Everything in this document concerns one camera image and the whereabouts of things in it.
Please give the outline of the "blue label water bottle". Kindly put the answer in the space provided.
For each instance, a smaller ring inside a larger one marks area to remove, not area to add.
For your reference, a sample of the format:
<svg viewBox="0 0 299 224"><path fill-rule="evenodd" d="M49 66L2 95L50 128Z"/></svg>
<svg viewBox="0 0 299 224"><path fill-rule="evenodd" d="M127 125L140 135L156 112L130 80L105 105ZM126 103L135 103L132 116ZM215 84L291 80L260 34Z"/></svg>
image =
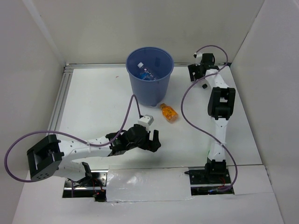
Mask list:
<svg viewBox="0 0 299 224"><path fill-rule="evenodd" d="M152 72L147 66L145 66L142 62L138 63L137 67L140 70L138 77L145 81L156 81L159 80L160 77Z"/></svg>

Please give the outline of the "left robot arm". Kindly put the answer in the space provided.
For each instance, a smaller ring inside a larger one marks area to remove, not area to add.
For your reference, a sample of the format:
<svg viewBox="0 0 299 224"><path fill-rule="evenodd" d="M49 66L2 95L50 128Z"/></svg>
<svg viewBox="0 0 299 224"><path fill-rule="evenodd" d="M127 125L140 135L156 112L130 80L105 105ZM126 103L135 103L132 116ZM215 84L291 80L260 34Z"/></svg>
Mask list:
<svg viewBox="0 0 299 224"><path fill-rule="evenodd" d="M87 186L92 182L90 166L78 160L118 156L134 148L156 152L161 147L159 132L154 130L152 137L150 139L150 131L140 124L120 134L109 133L84 142L58 140L55 134L48 135L27 151L30 179L38 182L58 176Z"/></svg>

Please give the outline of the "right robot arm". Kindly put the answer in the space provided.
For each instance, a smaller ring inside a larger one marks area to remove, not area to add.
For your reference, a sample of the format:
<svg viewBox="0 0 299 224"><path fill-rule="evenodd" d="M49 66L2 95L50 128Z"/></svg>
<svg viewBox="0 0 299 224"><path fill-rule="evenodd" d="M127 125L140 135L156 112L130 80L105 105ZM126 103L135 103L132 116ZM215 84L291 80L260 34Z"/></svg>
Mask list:
<svg viewBox="0 0 299 224"><path fill-rule="evenodd" d="M212 53L194 53L193 56L195 63L188 66L191 81L206 77L202 88L210 86L212 89L207 113L215 123L214 136L217 140L211 144L208 152L204 178L207 182L214 183L226 172L226 155L223 146L228 120L234 111L236 91L222 78Z"/></svg>

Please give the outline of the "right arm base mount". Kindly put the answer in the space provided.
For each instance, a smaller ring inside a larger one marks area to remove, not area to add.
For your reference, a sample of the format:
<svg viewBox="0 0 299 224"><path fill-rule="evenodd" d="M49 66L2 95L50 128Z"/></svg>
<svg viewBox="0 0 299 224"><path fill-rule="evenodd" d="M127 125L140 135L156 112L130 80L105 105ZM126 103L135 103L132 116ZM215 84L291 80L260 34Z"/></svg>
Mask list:
<svg viewBox="0 0 299 224"><path fill-rule="evenodd" d="M189 177L192 196L234 194L225 161L208 161L203 168L190 168L184 174Z"/></svg>

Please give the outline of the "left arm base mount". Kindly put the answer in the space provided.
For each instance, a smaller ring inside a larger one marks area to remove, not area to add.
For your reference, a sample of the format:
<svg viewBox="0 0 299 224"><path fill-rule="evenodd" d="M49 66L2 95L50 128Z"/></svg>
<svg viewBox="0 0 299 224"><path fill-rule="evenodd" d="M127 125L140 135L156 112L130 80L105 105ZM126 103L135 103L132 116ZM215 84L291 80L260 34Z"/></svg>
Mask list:
<svg viewBox="0 0 299 224"><path fill-rule="evenodd" d="M106 202L108 170L92 170L92 178L84 185L66 179L62 198L92 198L95 202Z"/></svg>

